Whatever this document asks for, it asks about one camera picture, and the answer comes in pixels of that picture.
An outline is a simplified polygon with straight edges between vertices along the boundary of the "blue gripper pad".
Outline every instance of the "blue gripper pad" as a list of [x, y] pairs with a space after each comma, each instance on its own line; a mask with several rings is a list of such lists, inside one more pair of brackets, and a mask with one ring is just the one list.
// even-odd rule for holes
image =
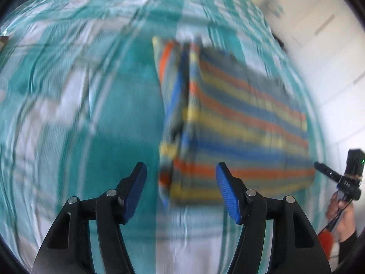
[[245, 200], [242, 191], [242, 188], [245, 188], [243, 182], [232, 176], [225, 163], [219, 163], [217, 165], [215, 177], [229, 216], [236, 224], [241, 224], [242, 215], [240, 213], [240, 202]]
[[124, 201], [123, 217], [128, 221], [134, 216], [139, 198], [147, 179], [147, 167], [144, 163], [138, 162], [132, 174], [129, 176], [130, 191]]

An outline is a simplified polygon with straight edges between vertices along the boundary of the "white wall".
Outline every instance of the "white wall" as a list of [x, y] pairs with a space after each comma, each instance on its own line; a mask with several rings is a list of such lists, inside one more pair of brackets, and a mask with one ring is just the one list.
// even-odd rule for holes
[[[365, 32], [344, 0], [280, 0], [264, 14], [309, 88], [326, 141], [327, 163], [343, 173], [347, 151], [365, 150]], [[364, 195], [355, 203], [365, 226]]]

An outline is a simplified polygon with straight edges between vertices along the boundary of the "red cloth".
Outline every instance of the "red cloth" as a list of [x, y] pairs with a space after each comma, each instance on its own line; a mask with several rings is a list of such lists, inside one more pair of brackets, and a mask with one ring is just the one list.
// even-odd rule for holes
[[330, 260], [331, 257], [331, 251], [333, 246], [333, 236], [331, 232], [329, 232], [327, 229], [323, 230], [318, 234], [319, 242], [321, 243], [324, 253], [326, 254], [326, 257], [328, 260]]

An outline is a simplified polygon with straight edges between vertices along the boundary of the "blue stripe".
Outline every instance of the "blue stripe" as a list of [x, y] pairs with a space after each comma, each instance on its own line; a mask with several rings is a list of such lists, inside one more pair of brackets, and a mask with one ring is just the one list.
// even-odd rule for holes
[[283, 166], [296, 168], [310, 168], [313, 165], [312, 160], [306, 157], [287, 154], [281, 150], [259, 147], [248, 143], [242, 143], [238, 148], [232, 145], [219, 143], [218, 141], [212, 141], [211, 137], [203, 137], [201, 133], [199, 134], [199, 139], [190, 137], [186, 132], [183, 133], [181, 145], [183, 148], [194, 150], [195, 153], [207, 151], [208, 154], [212, 152], [224, 154], [236, 159], [254, 161], [257, 163], [264, 162], [265, 164], [275, 164], [281, 162]]
[[180, 93], [182, 93], [181, 88], [184, 83], [183, 68], [184, 68], [184, 65], [187, 64], [187, 59], [188, 59], [188, 53], [184, 49], [182, 52], [181, 60], [180, 60], [180, 65], [179, 65], [179, 69], [178, 69], [178, 73], [177, 73], [177, 80], [175, 83], [175, 87], [171, 94], [171, 101], [166, 110], [166, 120], [167, 121], [169, 120], [170, 114], [176, 109], [176, 105], [177, 105], [178, 101], [181, 100]]
[[307, 139], [306, 131], [302, 131], [300, 128], [284, 121], [273, 112], [238, 100], [235, 97], [225, 94], [221, 90], [207, 84], [201, 85], [200, 89], [202, 89], [204, 93], [218, 101], [223, 106], [226, 106], [227, 108], [249, 116], [260, 118], [269, 123], [277, 124], [278, 126], [287, 130], [289, 133], [301, 137], [302, 139]]
[[226, 61], [213, 58], [212, 54], [205, 52], [204, 49], [202, 49], [200, 59], [235, 77], [237, 80], [246, 81], [254, 89], [270, 95], [273, 99], [287, 105], [292, 110], [302, 111], [297, 107], [299, 104], [290, 95], [286, 94], [282, 87], [279, 87], [272, 79], [258, 75], [249, 67], [238, 63], [240, 65], [240, 71], [238, 71], [233, 69], [232, 65], [229, 66]]

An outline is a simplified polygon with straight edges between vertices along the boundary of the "black sleeve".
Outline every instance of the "black sleeve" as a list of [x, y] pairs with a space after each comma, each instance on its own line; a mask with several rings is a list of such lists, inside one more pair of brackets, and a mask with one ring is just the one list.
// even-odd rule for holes
[[340, 250], [338, 255], [338, 263], [342, 262], [346, 255], [350, 252], [357, 240], [356, 231], [348, 237], [344, 242], [340, 242]]

